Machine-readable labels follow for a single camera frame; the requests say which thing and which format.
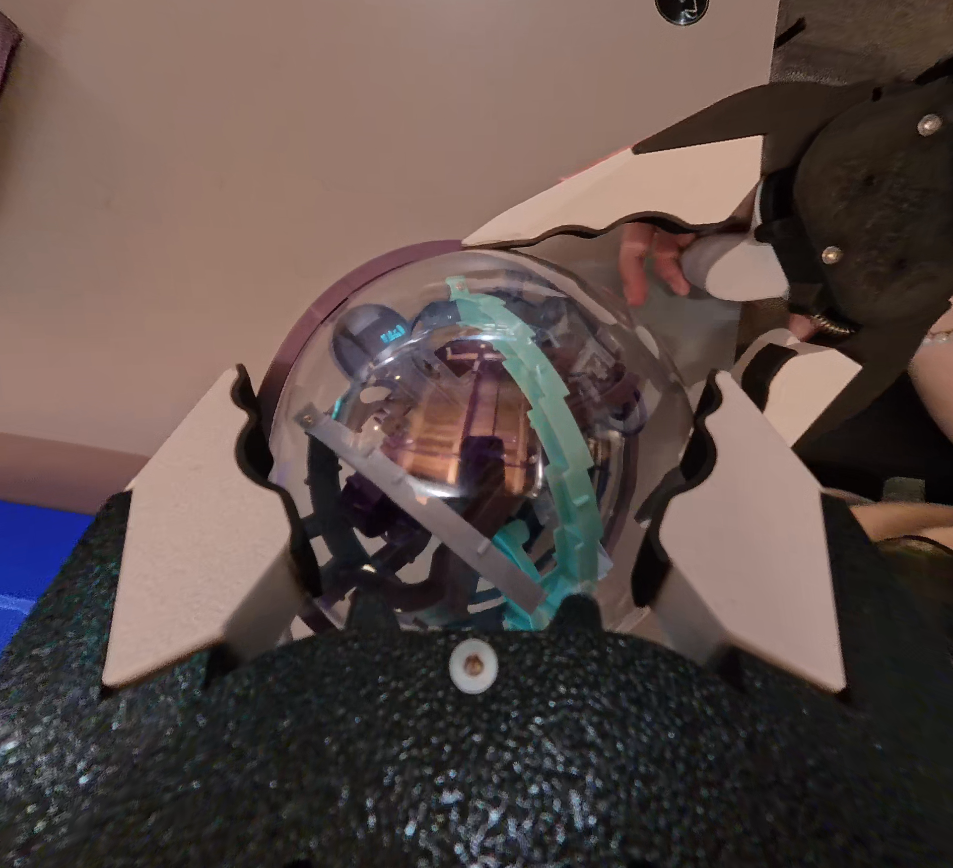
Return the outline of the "person's right forearm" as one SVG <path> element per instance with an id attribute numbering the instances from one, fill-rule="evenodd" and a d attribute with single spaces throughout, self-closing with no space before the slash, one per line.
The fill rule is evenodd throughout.
<path id="1" fill-rule="evenodd" d="M 911 360 L 913 386 L 930 417 L 952 440 L 952 304 L 934 323 Z"/>

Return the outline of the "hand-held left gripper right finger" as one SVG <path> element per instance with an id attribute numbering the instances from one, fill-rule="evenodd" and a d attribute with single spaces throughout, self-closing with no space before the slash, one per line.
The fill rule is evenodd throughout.
<path id="1" fill-rule="evenodd" d="M 665 645 L 845 690 L 820 486 L 728 373 L 709 374 L 681 462 L 636 518 L 631 593 Z"/>

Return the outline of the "clear plastic maze ball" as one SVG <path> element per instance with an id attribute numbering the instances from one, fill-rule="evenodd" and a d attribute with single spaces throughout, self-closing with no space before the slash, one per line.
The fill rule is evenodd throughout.
<path id="1" fill-rule="evenodd" d="M 320 295 L 258 391 L 320 571 L 294 636 L 363 592 L 403 629 L 545 628 L 576 594 L 645 632 L 641 505 L 692 407 L 625 303 L 553 262 L 425 243 Z"/>

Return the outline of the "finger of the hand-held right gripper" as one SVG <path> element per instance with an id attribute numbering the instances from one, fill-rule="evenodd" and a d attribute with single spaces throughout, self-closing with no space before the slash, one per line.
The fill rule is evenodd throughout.
<path id="1" fill-rule="evenodd" d="M 717 226 L 756 187 L 762 147 L 762 137 L 751 136 L 641 154 L 625 149 L 507 209 L 462 247 L 523 247 L 566 231 L 599 237 L 651 219 L 689 231 Z"/>
<path id="2" fill-rule="evenodd" d="M 840 350 L 770 330 L 745 350 L 732 377 L 783 441 L 796 445 L 861 372 Z"/>

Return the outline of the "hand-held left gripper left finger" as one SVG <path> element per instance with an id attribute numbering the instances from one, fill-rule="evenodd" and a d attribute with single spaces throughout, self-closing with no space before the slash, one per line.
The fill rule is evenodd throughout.
<path id="1" fill-rule="evenodd" d="M 297 506 L 271 469 L 251 379 L 234 366 L 132 482 L 106 690 L 206 651 L 227 666 L 253 660 L 322 595 Z"/>

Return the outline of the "person's right hand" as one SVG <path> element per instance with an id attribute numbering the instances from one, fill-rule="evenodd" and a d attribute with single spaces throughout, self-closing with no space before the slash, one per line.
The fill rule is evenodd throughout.
<path id="1" fill-rule="evenodd" d="M 618 273 L 623 294 L 631 307 L 641 307 L 647 300 L 649 273 L 673 292 L 686 296 L 692 287 L 681 267 L 684 252 L 697 239 L 691 233 L 672 233 L 643 222 L 631 222 L 621 228 Z"/>

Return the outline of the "blue plastic bin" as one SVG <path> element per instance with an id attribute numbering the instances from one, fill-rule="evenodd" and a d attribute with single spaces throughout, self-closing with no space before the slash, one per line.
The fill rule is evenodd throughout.
<path id="1" fill-rule="evenodd" d="M 93 517 L 1 502 L 1 649 L 49 587 Z"/>

